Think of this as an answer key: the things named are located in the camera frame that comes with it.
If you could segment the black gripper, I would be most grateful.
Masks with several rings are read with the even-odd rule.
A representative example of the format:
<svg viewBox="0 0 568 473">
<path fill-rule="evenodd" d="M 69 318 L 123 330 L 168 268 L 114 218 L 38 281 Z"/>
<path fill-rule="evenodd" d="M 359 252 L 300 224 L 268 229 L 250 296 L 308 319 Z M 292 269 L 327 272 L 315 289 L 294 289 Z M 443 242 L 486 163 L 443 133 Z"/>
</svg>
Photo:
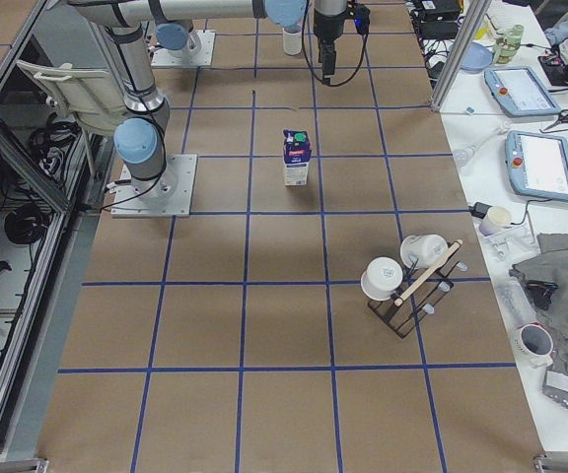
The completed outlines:
<svg viewBox="0 0 568 473">
<path fill-rule="evenodd" d="M 316 0 L 314 3 L 313 31 L 319 39 L 319 63 L 323 75 L 333 75 L 336 64 L 337 40 L 344 29 L 346 17 L 345 0 Z"/>
</svg>

